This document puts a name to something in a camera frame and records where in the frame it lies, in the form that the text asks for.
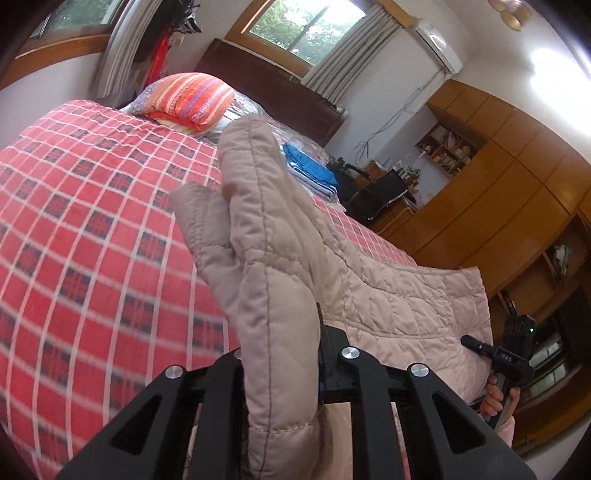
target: tree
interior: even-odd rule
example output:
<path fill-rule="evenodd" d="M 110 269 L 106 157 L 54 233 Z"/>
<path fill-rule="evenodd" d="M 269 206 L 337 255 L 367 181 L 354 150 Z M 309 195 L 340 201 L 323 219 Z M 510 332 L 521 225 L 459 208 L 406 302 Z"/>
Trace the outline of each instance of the tree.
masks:
<path fill-rule="evenodd" d="M 287 49 L 303 30 L 303 27 L 287 19 L 286 15 L 289 12 L 290 8 L 285 4 L 285 0 L 275 0 L 251 28 L 251 33 Z"/>
<path fill-rule="evenodd" d="M 317 13 L 317 11 L 305 11 L 298 5 L 287 5 L 285 0 L 275 0 L 251 28 L 251 33 L 273 42 L 278 47 L 288 49 Z M 288 19 L 289 14 L 302 17 L 306 23 L 304 25 L 293 23 Z M 292 52 L 299 58 L 315 65 L 331 51 L 354 24 L 355 22 L 352 21 L 334 25 L 321 18 L 293 47 Z"/>

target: ceiling light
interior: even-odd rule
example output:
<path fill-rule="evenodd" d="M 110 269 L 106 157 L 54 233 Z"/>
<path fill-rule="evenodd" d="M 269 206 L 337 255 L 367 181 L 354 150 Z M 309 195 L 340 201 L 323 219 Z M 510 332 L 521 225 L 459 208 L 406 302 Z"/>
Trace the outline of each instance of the ceiling light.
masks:
<path fill-rule="evenodd" d="M 518 32 L 532 16 L 530 6 L 522 0 L 488 0 L 488 2 L 501 14 L 503 22 Z"/>
<path fill-rule="evenodd" d="M 488 0 L 488 2 L 492 8 L 500 13 L 506 10 L 509 0 Z"/>
<path fill-rule="evenodd" d="M 515 0 L 510 2 L 506 10 L 501 12 L 501 18 L 509 28 L 512 28 L 516 32 L 521 31 L 523 26 L 531 18 L 532 11 L 529 5 L 526 3 Z"/>

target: black camera rig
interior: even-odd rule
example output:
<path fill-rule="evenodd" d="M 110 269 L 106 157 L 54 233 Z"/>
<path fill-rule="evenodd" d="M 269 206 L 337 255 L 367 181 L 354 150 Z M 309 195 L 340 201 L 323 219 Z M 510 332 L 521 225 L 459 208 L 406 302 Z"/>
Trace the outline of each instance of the black camera rig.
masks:
<path fill-rule="evenodd" d="M 413 480 L 535 480 L 529 467 L 428 366 L 386 367 L 321 324 L 319 400 L 350 402 L 355 480 L 404 479 L 395 403 Z M 58 480 L 181 479 L 198 406 L 190 480 L 238 480 L 246 404 L 236 352 L 162 372 Z"/>

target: orange striped pillowcase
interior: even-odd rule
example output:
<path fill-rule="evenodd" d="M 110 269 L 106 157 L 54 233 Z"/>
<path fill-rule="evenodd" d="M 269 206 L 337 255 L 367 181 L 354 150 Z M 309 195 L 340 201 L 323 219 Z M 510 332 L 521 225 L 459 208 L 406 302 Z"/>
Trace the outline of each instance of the orange striped pillowcase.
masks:
<path fill-rule="evenodd" d="M 234 100 L 234 89 L 207 73 L 179 73 L 157 82 L 145 104 L 145 115 L 205 134 L 222 119 Z"/>

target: blue folded cloth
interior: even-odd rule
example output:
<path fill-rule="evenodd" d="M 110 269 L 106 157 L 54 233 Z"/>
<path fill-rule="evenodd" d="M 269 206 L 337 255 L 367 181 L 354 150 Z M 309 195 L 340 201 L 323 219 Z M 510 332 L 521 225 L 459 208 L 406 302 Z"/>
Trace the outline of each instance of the blue folded cloth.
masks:
<path fill-rule="evenodd" d="M 292 167 L 302 171 L 310 180 L 313 180 L 321 185 L 336 187 L 338 182 L 336 181 L 335 174 L 332 173 L 328 168 L 320 165 L 316 160 L 310 158 L 305 153 L 298 150 L 296 147 L 290 144 L 283 145 L 283 152 L 287 158 L 287 163 Z"/>

